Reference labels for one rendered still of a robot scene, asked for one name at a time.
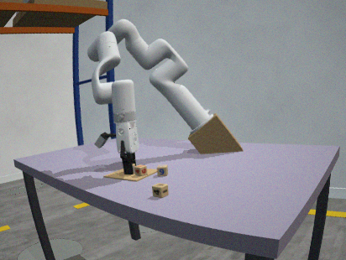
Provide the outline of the tan flat mat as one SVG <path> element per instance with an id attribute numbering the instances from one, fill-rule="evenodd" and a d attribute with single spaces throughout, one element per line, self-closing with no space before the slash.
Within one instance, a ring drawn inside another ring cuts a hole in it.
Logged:
<path id="1" fill-rule="evenodd" d="M 123 169 L 120 169 L 116 172 L 113 172 L 111 174 L 104 175 L 103 177 L 105 178 L 110 178 L 110 179 L 122 179 L 122 180 L 129 180 L 129 181 L 139 181 L 141 179 L 144 179 L 154 173 L 157 173 L 157 169 L 147 169 L 148 174 L 144 176 L 137 176 L 134 174 L 124 174 Z"/>

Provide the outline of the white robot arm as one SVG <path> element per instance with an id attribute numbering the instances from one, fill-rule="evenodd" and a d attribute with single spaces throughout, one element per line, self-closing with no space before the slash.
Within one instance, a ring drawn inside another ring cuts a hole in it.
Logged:
<path id="1" fill-rule="evenodd" d="M 149 76 L 149 81 L 177 110 L 192 129 L 193 134 L 212 117 L 183 86 L 174 82 L 183 76 L 188 67 L 186 62 L 163 39 L 147 45 L 135 26 L 126 19 L 118 20 L 107 32 L 101 33 L 89 46 L 87 55 L 98 62 L 92 74 L 92 93 L 97 104 L 113 104 L 113 121 L 136 120 L 134 83 L 131 80 L 100 83 L 99 77 L 120 63 L 118 43 L 125 38 L 127 51 L 145 69 L 150 70 L 163 59 L 168 60 Z M 112 101 L 113 99 L 113 101 Z M 121 113 L 120 113 L 121 112 Z"/>

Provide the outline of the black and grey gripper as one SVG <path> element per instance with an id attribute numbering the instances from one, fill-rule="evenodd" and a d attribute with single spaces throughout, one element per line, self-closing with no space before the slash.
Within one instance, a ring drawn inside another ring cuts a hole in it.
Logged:
<path id="1" fill-rule="evenodd" d="M 114 122 L 116 123 L 117 148 L 123 161 L 124 174 L 134 174 L 133 164 L 136 166 L 136 160 L 134 159 L 135 151 L 139 149 L 139 140 L 135 122 L 136 120 Z"/>

